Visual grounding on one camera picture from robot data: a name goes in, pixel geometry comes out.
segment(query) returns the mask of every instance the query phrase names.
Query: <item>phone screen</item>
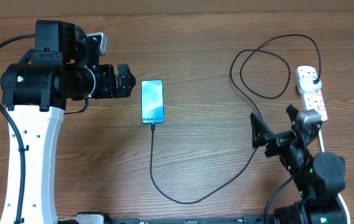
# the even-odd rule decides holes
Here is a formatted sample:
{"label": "phone screen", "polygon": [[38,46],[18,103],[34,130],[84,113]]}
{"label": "phone screen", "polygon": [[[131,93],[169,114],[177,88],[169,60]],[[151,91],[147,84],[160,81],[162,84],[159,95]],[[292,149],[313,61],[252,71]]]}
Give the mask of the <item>phone screen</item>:
{"label": "phone screen", "polygon": [[164,122],[163,81],[142,81],[142,123]]}

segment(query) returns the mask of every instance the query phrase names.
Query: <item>table surface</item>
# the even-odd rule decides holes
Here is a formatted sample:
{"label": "table surface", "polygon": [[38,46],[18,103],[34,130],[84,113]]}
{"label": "table surface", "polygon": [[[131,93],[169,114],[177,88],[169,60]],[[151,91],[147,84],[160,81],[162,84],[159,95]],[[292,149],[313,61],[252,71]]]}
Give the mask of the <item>table surface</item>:
{"label": "table surface", "polygon": [[[347,159],[342,195],[354,222],[354,12],[269,12],[178,16],[90,16],[56,18],[103,31],[111,45],[101,63],[126,63],[137,79],[130,98],[91,100],[83,114],[65,116],[57,145],[55,203],[59,217],[99,210],[116,217],[239,217],[261,213],[272,193],[289,177],[277,157],[258,150],[247,170],[230,185],[195,205],[164,198],[149,177],[151,130],[141,124],[141,81],[164,81],[165,123],[157,125],[153,173],[171,197],[193,201],[235,176],[251,148],[249,114],[253,106],[231,84],[235,55],[283,34],[305,34],[322,54],[322,92],[329,120],[322,131],[326,150]],[[0,19],[0,42],[34,33],[35,20]],[[20,40],[0,50],[0,77],[10,63],[34,47]],[[301,37],[275,40],[265,47],[292,68],[291,84],[276,100],[253,97],[275,132],[289,129],[289,104],[301,107],[294,70],[318,69],[314,46]],[[237,80],[243,57],[233,75]],[[247,84],[264,95],[278,94],[287,68],[276,57],[254,55],[244,69]],[[67,111],[83,106],[68,101]],[[318,143],[310,150],[316,154]],[[0,114],[0,217],[9,159],[7,123]],[[275,207],[299,199],[290,184]]]}

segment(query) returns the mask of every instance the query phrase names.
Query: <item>plug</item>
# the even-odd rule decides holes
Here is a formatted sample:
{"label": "plug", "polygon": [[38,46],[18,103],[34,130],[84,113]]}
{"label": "plug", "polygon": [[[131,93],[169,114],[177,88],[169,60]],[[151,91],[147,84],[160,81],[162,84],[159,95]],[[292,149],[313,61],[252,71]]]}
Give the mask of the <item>plug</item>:
{"label": "plug", "polygon": [[297,87],[299,92],[307,94],[318,91],[322,88],[322,81],[314,83],[318,79],[316,69],[311,66],[303,65],[296,69]]}

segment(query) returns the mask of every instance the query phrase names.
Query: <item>usb cable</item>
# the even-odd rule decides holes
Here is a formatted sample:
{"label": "usb cable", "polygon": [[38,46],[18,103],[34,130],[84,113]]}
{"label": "usb cable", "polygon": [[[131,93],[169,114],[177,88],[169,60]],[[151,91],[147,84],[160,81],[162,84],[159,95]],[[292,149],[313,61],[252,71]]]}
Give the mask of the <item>usb cable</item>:
{"label": "usb cable", "polygon": [[209,194],[207,194],[206,196],[196,200],[196,201],[193,201],[193,202],[180,202],[178,200],[175,200],[171,197],[169,197],[168,195],[166,195],[165,193],[163,193],[162,190],[160,190],[160,188],[157,186],[157,184],[155,183],[154,179],[153,179],[153,175],[152,175],[152,159],[153,159],[153,140],[154,140],[154,130],[155,130],[155,124],[151,124],[151,129],[152,129],[152,146],[151,146],[151,165],[150,165],[150,174],[151,174],[151,180],[152,180],[152,183],[154,185],[154,187],[157,189],[157,191],[162,194],[165,198],[169,199],[170,201],[172,202],[175,202],[175,203],[179,203],[179,204],[182,204],[182,205],[191,205],[191,204],[195,204],[195,203],[199,203],[201,202],[202,200],[205,200],[206,198],[208,198],[209,196],[211,196],[212,194],[214,194],[215,192],[221,190],[222,188],[226,187],[228,184],[232,183],[236,178],[238,178],[240,176],[240,174],[242,174],[245,169],[249,166],[249,163],[251,161],[251,159],[253,158],[254,154],[256,153],[257,149],[254,149],[252,155],[250,156],[250,159],[249,161],[246,163],[245,167],[236,175],[234,176],[231,180],[229,180],[227,183],[223,184],[221,187],[213,190],[212,192],[210,192]]}

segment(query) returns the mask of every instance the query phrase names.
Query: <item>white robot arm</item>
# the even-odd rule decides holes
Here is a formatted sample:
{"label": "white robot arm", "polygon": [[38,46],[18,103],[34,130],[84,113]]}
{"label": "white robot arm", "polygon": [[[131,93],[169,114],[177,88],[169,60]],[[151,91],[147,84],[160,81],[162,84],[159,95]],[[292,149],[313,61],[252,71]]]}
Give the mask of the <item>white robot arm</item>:
{"label": "white robot arm", "polygon": [[100,65],[108,39],[102,32],[86,35],[62,21],[37,21],[35,49],[1,77],[0,111],[9,122],[10,153],[7,195],[0,224],[107,224],[105,213],[86,213],[58,220],[54,201],[57,140],[66,100],[129,97],[136,84],[126,64]]}

